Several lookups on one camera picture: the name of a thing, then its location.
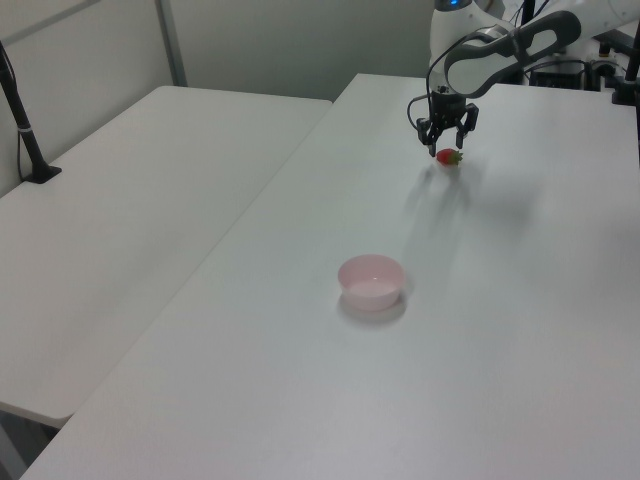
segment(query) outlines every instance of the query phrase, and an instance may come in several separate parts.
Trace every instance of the red strawberry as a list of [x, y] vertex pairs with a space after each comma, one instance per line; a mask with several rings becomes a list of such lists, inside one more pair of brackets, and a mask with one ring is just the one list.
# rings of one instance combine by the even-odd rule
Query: red strawberry
[[436, 160], [447, 167], [457, 167], [462, 161], [462, 153], [452, 148], [445, 148], [436, 154]]

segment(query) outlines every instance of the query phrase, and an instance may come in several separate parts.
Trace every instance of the table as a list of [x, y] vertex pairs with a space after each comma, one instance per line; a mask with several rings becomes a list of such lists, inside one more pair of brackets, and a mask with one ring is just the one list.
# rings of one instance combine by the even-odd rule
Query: table
[[60, 427], [330, 102], [162, 87], [0, 201], [0, 410]]
[[[635, 111], [496, 86], [450, 178], [423, 88], [356, 77], [24, 480], [635, 480]], [[381, 314], [339, 301], [367, 252]]]

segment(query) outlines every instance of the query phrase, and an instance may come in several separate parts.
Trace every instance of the black cable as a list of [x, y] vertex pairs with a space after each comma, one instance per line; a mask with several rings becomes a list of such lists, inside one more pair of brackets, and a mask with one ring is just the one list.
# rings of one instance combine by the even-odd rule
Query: black cable
[[543, 62], [543, 63], [538, 63], [532, 67], [527, 68], [524, 73], [529, 73], [529, 72], [533, 72], [534, 70], [538, 70], [540, 68], [545, 68], [545, 67], [552, 67], [554, 65], [562, 65], [564, 63], [579, 63], [580, 65], [586, 65], [587, 62], [583, 61], [583, 60], [553, 60], [550, 62]]
[[485, 12], [488, 12], [488, 11], [491, 9], [491, 7], [493, 7], [493, 3], [494, 3], [494, 0], [489, 0], [489, 3], [487, 4], [487, 6], [486, 6], [486, 7], [484, 7], [484, 9], [483, 9], [483, 10], [484, 10]]
[[431, 87], [430, 87], [431, 72], [433, 71], [433, 67], [435, 67], [438, 64], [438, 62], [440, 62], [440, 60], [442, 60], [444, 57], [446, 57], [447, 54], [451, 50], [456, 48], [461, 43], [467, 42], [467, 41], [469, 41], [469, 40], [471, 40], [473, 38], [475, 38], [475, 32], [474, 33], [470, 33], [469, 35], [465, 35], [460, 40], [456, 41], [453, 45], [451, 45], [449, 48], [447, 48], [444, 51], [444, 53], [442, 55], [440, 55], [436, 59], [436, 61], [431, 64], [431, 67], [429, 67], [429, 71], [427, 72], [427, 101], [429, 102], [429, 120], [431, 120], [433, 118], [433, 116], [432, 116], [432, 114], [433, 114], [433, 104], [431, 103]]
[[524, 2], [522, 2], [522, 5], [520, 5], [520, 8], [518, 10], [516, 10], [516, 13], [513, 14], [513, 16], [511, 17], [511, 20], [509, 20], [509, 23], [511, 23], [511, 24], [513, 24], [515, 26], [515, 23], [513, 23], [513, 19], [516, 18], [520, 14], [520, 12], [522, 11], [523, 8], [524, 8]]
[[18, 176], [20, 177], [20, 181], [24, 182], [24, 177], [22, 176], [22, 166], [20, 165], [20, 132], [18, 132]]
[[620, 68], [624, 73], [627, 73], [627, 69], [624, 68], [622, 65], [620, 65], [619, 63], [616, 62], [610, 62], [609, 60], [594, 60], [591, 62], [591, 65], [594, 66], [595, 68], [598, 68], [598, 66], [600, 66], [600, 64], [605, 64], [605, 65], [611, 65], [613, 67], [618, 67]]
[[409, 102], [409, 105], [407, 105], [407, 117], [409, 118], [409, 123], [411, 123], [411, 126], [417, 130], [418, 127], [416, 126], [416, 124], [413, 122], [413, 119], [411, 118], [411, 105], [413, 105], [415, 102], [418, 102], [420, 100], [424, 100], [425, 98], [427, 99], [427, 101], [429, 102], [429, 119], [433, 119], [433, 104], [431, 103], [431, 72], [433, 72], [433, 67], [435, 67], [440, 60], [442, 60], [451, 50], [453, 50], [454, 48], [456, 48], [458, 45], [460, 45], [461, 43], [467, 42], [469, 40], [472, 40], [473, 38], [475, 38], [475, 33], [470, 33], [469, 35], [465, 35], [464, 37], [462, 37], [461, 39], [457, 40], [453, 45], [451, 45], [449, 48], [447, 48], [444, 53], [442, 55], [440, 55], [435, 62], [433, 62], [431, 64], [431, 66], [429, 67], [429, 70], [427, 72], [427, 94], [426, 95], [421, 95], [419, 97], [415, 97], [414, 99], [412, 99]]
[[516, 20], [515, 20], [515, 22], [513, 22], [513, 26], [514, 27], [518, 26], [518, 19], [520, 18], [520, 14], [522, 13], [523, 10], [524, 10], [524, 2], [522, 3], [522, 6], [518, 9], [518, 11], [516, 12]]
[[542, 12], [542, 10], [544, 10], [544, 7], [546, 7], [549, 2], [551, 0], [544, 0], [544, 2], [542, 3], [542, 5], [540, 5], [540, 8], [538, 9], [538, 11], [535, 13], [535, 15], [533, 16], [533, 18], [536, 18], [538, 15], [540, 15], [540, 12]]
[[535, 9], [536, 0], [525, 0], [524, 8], [522, 9], [522, 20], [520, 20], [520, 26], [526, 25], [531, 20], [533, 20]]

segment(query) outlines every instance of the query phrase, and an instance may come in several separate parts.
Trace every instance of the bowl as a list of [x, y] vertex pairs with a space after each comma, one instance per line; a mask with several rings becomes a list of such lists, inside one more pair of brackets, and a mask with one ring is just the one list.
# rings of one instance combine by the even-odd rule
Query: bowl
[[360, 255], [338, 271], [344, 300], [358, 310], [376, 312], [392, 306], [405, 284], [402, 266], [384, 255]]

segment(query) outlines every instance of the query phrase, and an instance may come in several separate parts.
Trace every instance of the white wall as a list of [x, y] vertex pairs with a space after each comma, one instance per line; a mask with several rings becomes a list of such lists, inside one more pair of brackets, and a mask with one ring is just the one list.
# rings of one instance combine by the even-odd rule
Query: white wall
[[[153, 0], [101, 0], [6, 50], [47, 161], [171, 84]], [[15, 156], [16, 126], [0, 95], [0, 196], [18, 184]]]
[[432, 0], [171, 0], [170, 6], [192, 87], [335, 100], [358, 72], [427, 72]]

